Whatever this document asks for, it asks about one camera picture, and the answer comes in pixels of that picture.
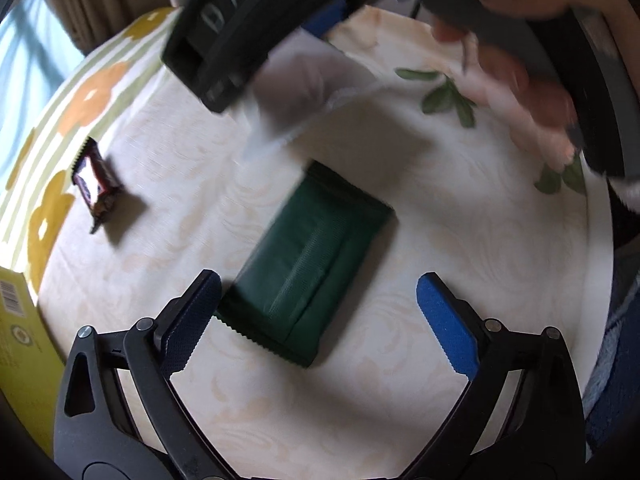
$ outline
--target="blue fabric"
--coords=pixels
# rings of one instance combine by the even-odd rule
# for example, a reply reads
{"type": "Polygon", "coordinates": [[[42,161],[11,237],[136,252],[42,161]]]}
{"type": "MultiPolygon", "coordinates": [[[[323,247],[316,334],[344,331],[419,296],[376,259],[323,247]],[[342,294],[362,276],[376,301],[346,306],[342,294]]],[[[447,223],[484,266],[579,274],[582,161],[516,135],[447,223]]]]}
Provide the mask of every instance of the blue fabric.
{"type": "Polygon", "coordinates": [[[319,12],[316,12],[306,21],[302,28],[316,38],[322,38],[344,19],[346,8],[347,2],[338,0],[319,12]]]}
{"type": "Polygon", "coordinates": [[[0,23],[0,196],[38,115],[82,59],[44,0],[20,0],[0,23]]]}
{"type": "Polygon", "coordinates": [[[587,442],[594,452],[640,394],[639,267],[638,254],[614,263],[609,319],[598,362],[582,400],[587,442]]]}
{"type": "Polygon", "coordinates": [[[162,352],[164,357],[160,370],[167,379],[171,374],[184,370],[213,313],[220,304],[222,297],[220,276],[212,270],[203,270],[196,282],[200,282],[200,284],[188,307],[184,309],[171,330],[163,338],[162,352]]]}
{"type": "Polygon", "coordinates": [[[471,381],[479,367],[478,344],[428,275],[418,280],[418,306],[427,318],[453,369],[471,381]]]}

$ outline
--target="yellow box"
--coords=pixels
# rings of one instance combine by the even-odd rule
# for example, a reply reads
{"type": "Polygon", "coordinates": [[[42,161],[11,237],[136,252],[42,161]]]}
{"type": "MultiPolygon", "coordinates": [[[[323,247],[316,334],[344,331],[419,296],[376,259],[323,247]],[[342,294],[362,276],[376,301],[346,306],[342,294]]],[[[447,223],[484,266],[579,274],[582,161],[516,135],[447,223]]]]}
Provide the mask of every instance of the yellow box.
{"type": "Polygon", "coordinates": [[[0,267],[0,390],[49,456],[63,370],[24,276],[0,267]]]}

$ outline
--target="floral pattern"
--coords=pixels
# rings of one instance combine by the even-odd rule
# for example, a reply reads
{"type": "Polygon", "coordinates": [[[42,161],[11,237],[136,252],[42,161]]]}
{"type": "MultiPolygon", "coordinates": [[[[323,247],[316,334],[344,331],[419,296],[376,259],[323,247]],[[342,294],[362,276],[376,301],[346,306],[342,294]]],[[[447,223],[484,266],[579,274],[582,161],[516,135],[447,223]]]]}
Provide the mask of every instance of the floral pattern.
{"type": "MultiPolygon", "coordinates": [[[[400,85],[392,68],[412,46],[402,36],[382,41],[391,53],[383,75],[400,85]]],[[[175,376],[191,415],[239,475],[394,478],[410,463],[466,384],[415,301],[415,283],[429,270],[482,317],[521,332],[559,326],[585,384],[610,293],[610,273],[590,269],[603,258],[588,247],[597,223],[585,201],[541,195],[531,182],[537,163],[511,146],[506,127],[497,135],[484,112],[465,130],[422,116],[418,92],[398,95],[394,104],[388,94],[355,100],[286,149],[238,164],[250,130],[210,114],[167,78],[109,150],[123,178],[135,177],[149,214],[117,246],[105,232],[87,234],[87,214],[70,214],[56,243],[40,303],[61,348],[84,324],[110,332],[156,315],[203,268],[231,282],[312,158],[389,203],[398,220],[365,258],[318,366],[294,367],[212,320],[188,370],[175,376]],[[70,294],[79,283],[81,294],[70,294]],[[585,283],[597,291],[586,299],[585,283]]],[[[597,198],[592,207],[609,206],[597,198]]],[[[124,388],[135,393],[130,381],[124,388]]],[[[132,411],[144,413],[130,398],[132,411]]],[[[484,442],[495,439],[507,408],[496,411],[484,442]]],[[[156,442],[150,424],[140,430],[156,442]]]]}
{"type": "Polygon", "coordinates": [[[33,211],[29,220],[27,259],[31,285],[36,292],[40,291],[53,244],[75,200],[73,195],[62,192],[64,183],[65,171],[59,171],[47,184],[42,203],[33,211]]]}
{"type": "Polygon", "coordinates": [[[22,164],[24,162],[24,159],[27,158],[27,155],[29,154],[29,150],[31,149],[31,145],[33,144],[33,140],[35,139],[35,137],[36,137],[36,130],[35,128],[32,128],[31,133],[25,139],[24,144],[20,149],[20,153],[18,154],[18,158],[16,159],[14,164],[14,168],[11,170],[9,179],[6,181],[6,185],[4,186],[4,188],[7,191],[9,191],[14,186],[15,181],[18,178],[18,175],[20,174],[20,170],[22,169],[22,164]]]}
{"type": "Polygon", "coordinates": [[[129,64],[119,61],[96,72],[82,83],[69,101],[58,123],[58,132],[65,136],[79,126],[88,126],[106,110],[114,86],[127,73],[129,64]]]}
{"type": "Polygon", "coordinates": [[[166,17],[174,10],[173,7],[163,7],[162,9],[153,10],[144,16],[140,16],[124,31],[123,36],[132,40],[141,40],[151,34],[156,28],[160,27],[166,17]]]}
{"type": "MultiPolygon", "coordinates": [[[[396,68],[396,75],[409,81],[434,81],[440,78],[442,72],[421,70],[411,70],[407,68],[396,68]]],[[[476,115],[474,114],[475,102],[459,91],[456,83],[448,76],[441,86],[431,90],[422,99],[422,113],[425,115],[448,112],[455,108],[463,128],[476,127],[476,115]]]]}
{"type": "Polygon", "coordinates": [[[560,193],[562,183],[576,193],[587,196],[587,187],[584,182],[582,163],[580,156],[575,155],[574,161],[568,164],[560,173],[544,165],[540,173],[540,179],[534,184],[540,193],[555,195],[560,193]]]}

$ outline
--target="hand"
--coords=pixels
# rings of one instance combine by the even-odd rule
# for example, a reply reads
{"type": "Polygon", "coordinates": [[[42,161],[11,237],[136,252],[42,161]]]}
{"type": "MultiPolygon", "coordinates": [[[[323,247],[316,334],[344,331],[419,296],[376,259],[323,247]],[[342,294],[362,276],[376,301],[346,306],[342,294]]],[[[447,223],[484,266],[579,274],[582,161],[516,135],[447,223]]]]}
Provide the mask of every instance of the hand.
{"type": "MultiPolygon", "coordinates": [[[[493,12],[516,18],[549,19],[562,14],[569,5],[600,10],[618,45],[627,71],[640,95],[640,20],[628,0],[481,0],[493,12]]],[[[466,31],[436,19],[434,37],[443,42],[459,41],[466,31]]],[[[524,65],[510,54],[490,45],[481,45],[478,61],[482,70],[508,85],[540,126],[566,128],[577,121],[569,93],[558,83],[529,77],[524,65]]]]}

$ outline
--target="green fabric case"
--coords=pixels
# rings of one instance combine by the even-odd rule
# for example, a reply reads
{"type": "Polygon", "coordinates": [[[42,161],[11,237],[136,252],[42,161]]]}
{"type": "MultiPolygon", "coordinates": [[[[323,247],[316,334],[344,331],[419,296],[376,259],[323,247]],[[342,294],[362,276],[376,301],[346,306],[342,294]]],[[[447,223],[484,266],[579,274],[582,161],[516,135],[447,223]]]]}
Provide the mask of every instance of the green fabric case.
{"type": "Polygon", "coordinates": [[[308,367],[322,332],[392,209],[314,162],[260,240],[216,316],[308,367]]]}

